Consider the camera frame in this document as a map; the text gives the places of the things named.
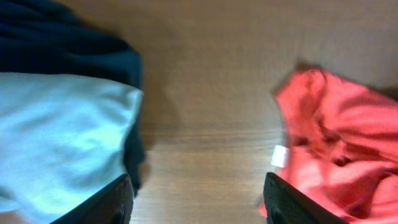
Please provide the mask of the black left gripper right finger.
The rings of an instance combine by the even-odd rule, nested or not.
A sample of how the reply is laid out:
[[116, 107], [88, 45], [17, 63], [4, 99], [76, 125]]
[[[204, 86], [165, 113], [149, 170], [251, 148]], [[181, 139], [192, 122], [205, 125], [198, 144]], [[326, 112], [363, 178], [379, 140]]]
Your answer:
[[273, 172], [266, 174], [263, 197], [268, 224], [348, 224]]

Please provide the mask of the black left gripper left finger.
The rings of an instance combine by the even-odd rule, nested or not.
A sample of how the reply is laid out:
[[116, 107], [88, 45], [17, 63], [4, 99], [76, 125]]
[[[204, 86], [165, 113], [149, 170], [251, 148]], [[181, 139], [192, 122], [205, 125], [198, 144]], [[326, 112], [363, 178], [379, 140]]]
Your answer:
[[52, 224], [129, 224], [133, 196], [130, 176], [123, 174]]

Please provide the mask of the orange soccer t-shirt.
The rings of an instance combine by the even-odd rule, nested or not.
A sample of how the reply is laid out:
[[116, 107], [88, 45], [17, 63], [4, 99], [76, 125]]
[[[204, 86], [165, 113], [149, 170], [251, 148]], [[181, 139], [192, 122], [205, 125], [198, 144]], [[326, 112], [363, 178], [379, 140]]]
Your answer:
[[275, 100], [273, 173], [348, 223], [396, 223], [396, 100], [319, 68], [291, 74]]

